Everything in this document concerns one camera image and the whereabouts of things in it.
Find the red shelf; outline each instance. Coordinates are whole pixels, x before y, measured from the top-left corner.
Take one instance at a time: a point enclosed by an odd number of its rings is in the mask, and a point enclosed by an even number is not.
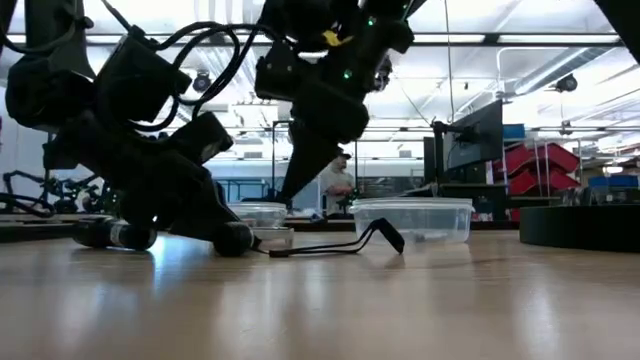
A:
[[[578,187],[580,183],[563,174],[560,170],[554,169],[549,173],[549,185],[551,194],[553,194],[557,190]],[[547,175],[540,174],[540,184],[538,184],[538,177],[528,169],[509,180],[509,194],[511,195],[539,195],[539,187],[542,187],[543,194],[547,194]]]
[[[571,173],[576,171],[580,165],[580,158],[565,150],[558,144],[548,144],[547,146],[549,154],[549,168],[558,169],[559,172]],[[507,175],[509,177],[518,174],[523,169],[537,171],[536,165],[536,150],[528,149],[525,145],[519,145],[510,149],[506,155]],[[538,146],[538,160],[540,163],[540,169],[546,171],[546,159],[547,154],[545,152],[544,145]],[[494,176],[496,179],[500,179],[502,176],[502,160],[495,161],[493,163]]]

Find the black camera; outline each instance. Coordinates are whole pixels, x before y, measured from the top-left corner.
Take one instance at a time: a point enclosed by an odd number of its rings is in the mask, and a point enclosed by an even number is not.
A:
[[[205,92],[211,86],[211,79],[207,70],[198,70],[196,79],[193,80],[193,90],[197,93]]]

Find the wooden table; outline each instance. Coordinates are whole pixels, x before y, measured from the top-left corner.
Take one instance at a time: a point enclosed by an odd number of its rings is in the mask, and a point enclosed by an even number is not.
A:
[[[223,259],[177,238],[143,254],[43,241],[0,246],[0,309],[2,360],[637,360],[640,258],[510,232],[403,257],[383,243]]]

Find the white shirt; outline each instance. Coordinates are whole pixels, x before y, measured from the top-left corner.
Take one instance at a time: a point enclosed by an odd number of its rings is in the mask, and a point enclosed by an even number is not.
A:
[[[331,195],[327,193],[332,186],[340,187],[352,187],[355,188],[355,180],[353,175],[343,171],[336,171],[333,164],[330,164],[326,169],[320,173],[320,192],[327,197],[327,215],[341,213],[340,205],[338,201],[344,199],[344,195]]]

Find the black cylinder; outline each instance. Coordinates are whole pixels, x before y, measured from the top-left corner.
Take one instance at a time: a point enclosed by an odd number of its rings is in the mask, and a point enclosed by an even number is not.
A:
[[[145,251],[156,242],[153,229],[129,225],[115,219],[100,219],[80,223],[78,234],[73,238],[80,245],[92,248],[116,247]]]
[[[228,222],[216,226],[213,231],[213,246],[224,257],[238,257],[253,245],[251,228],[242,222]]]

